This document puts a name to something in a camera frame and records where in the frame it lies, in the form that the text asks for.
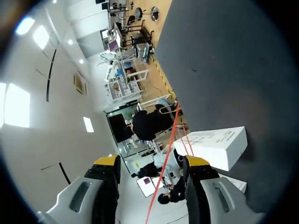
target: black stripe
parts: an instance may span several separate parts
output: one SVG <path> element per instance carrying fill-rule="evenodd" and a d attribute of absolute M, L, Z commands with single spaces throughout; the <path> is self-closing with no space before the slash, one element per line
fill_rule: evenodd
<path fill-rule="evenodd" d="M 57 49 L 55 49 L 52 62 L 51 62 L 51 67 L 50 67 L 50 72 L 49 72 L 49 77 L 48 77 L 48 83 L 47 83 L 47 93 L 46 93 L 46 101 L 49 101 L 49 89 L 50 89 L 50 79 L 51 79 L 51 73 L 52 73 L 52 67 L 55 59 L 55 54 L 56 54 Z"/>
<path fill-rule="evenodd" d="M 42 168 L 41 170 L 44 170 L 44 169 L 46 169 L 46 168 L 50 168 L 50 167 L 53 167 L 54 165 L 49 165 L 49 166 L 47 166 L 47 167 L 45 167 L 45 168 Z"/>
<path fill-rule="evenodd" d="M 66 181 L 68 182 L 68 184 L 71 184 L 70 179 L 67 177 L 67 175 L 65 173 L 64 167 L 62 166 L 61 163 L 59 163 L 59 166 L 61 168 L 62 173 L 64 174 L 64 177 L 65 177 Z"/>

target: ceiling light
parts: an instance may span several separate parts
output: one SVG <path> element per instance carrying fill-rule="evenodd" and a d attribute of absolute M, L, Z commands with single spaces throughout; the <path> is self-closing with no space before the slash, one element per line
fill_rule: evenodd
<path fill-rule="evenodd" d="M 18 27 L 15 29 L 15 32 L 18 35 L 24 35 L 26 34 L 30 28 L 33 26 L 35 20 L 31 17 L 25 17 L 22 19 L 22 21 L 19 23 Z"/>
<path fill-rule="evenodd" d="M 6 83 L 0 83 L 0 128 L 4 124 L 5 91 L 6 91 Z"/>
<path fill-rule="evenodd" d="M 87 132 L 94 132 L 93 125 L 92 125 L 92 122 L 90 121 L 90 119 L 86 118 L 86 117 L 83 117 L 83 120 L 84 120 L 84 124 L 85 124 L 85 127 L 86 127 L 86 131 Z"/>
<path fill-rule="evenodd" d="M 46 47 L 49 38 L 50 36 L 44 26 L 39 26 L 33 33 L 33 40 L 42 50 Z"/>
<path fill-rule="evenodd" d="M 4 123 L 18 127 L 29 127 L 30 94 L 15 84 L 7 88 Z"/>

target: black jacket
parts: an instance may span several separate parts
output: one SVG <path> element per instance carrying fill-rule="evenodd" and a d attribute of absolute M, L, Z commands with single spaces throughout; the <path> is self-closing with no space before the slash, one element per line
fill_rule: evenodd
<path fill-rule="evenodd" d="M 157 168 L 154 164 L 154 162 L 151 162 L 144 167 L 140 168 L 139 172 L 137 173 L 137 176 L 139 178 L 143 178 L 145 176 L 149 177 L 157 177 L 159 176 L 159 172 L 161 172 L 162 168 Z"/>
<path fill-rule="evenodd" d="M 156 109 L 147 113 L 147 111 L 139 111 L 133 117 L 133 131 L 140 140 L 151 141 L 155 139 L 156 133 L 169 129 L 173 120 L 169 114 L 160 114 L 158 109 L 162 105 L 156 105 Z"/>
<path fill-rule="evenodd" d="M 181 177 L 173 189 L 170 191 L 170 202 L 183 201 L 185 199 L 186 187 L 184 185 L 184 179 Z"/>

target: person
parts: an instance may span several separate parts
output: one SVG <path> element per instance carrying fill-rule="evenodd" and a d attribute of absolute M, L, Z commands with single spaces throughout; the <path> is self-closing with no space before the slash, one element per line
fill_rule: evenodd
<path fill-rule="evenodd" d="M 147 164 L 146 166 L 140 168 L 139 172 L 137 173 L 133 173 L 131 175 L 131 177 L 136 177 L 138 176 L 138 178 L 143 178 L 145 176 L 148 177 L 157 177 L 159 176 L 159 172 L 161 172 L 162 167 L 161 168 L 157 168 L 154 164 L 154 162 L 151 162 L 149 164 Z"/>
<path fill-rule="evenodd" d="M 183 167 L 183 156 L 177 153 L 177 150 L 174 146 L 171 147 L 172 151 L 169 154 L 165 171 L 163 175 L 173 173 L 177 178 L 181 177 L 180 170 Z M 166 158 L 166 154 L 168 151 L 168 146 L 165 147 L 161 152 L 154 155 L 154 161 L 147 164 L 146 166 L 140 168 L 140 171 L 137 174 L 132 174 L 131 177 L 138 176 L 139 178 L 148 176 L 148 177 L 156 177 L 159 176 L 159 172 L 162 171 L 162 166 L 164 165 L 164 161 Z"/>
<path fill-rule="evenodd" d="M 180 177 L 179 181 L 176 185 L 174 185 L 170 192 L 159 195 L 158 201 L 160 204 L 168 204 L 169 202 L 177 203 L 179 201 L 183 201 L 185 199 L 185 190 L 186 187 L 184 178 Z"/>
<path fill-rule="evenodd" d="M 171 128 L 175 114 L 161 114 L 159 110 L 163 108 L 162 112 L 171 112 L 176 106 L 177 101 L 171 102 L 165 98 L 158 99 L 155 105 L 156 109 L 153 112 L 148 113 L 142 110 L 135 114 L 132 124 L 130 125 L 131 131 L 135 133 L 140 140 L 151 141 L 155 139 L 157 133 Z"/>

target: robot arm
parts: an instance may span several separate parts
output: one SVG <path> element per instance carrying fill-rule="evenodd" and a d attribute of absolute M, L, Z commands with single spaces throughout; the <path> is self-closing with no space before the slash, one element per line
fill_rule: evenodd
<path fill-rule="evenodd" d="M 45 224 L 114 224 L 119 198 L 121 159 L 102 157 L 57 195 L 56 204 L 46 213 L 38 212 Z"/>
<path fill-rule="evenodd" d="M 38 212 L 40 222 L 114 224 L 120 170 L 119 155 L 98 159 L 84 177 L 58 194 L 53 208 Z M 246 205 L 244 194 L 206 160 L 185 156 L 183 170 L 189 224 L 255 224 L 261 218 Z"/>

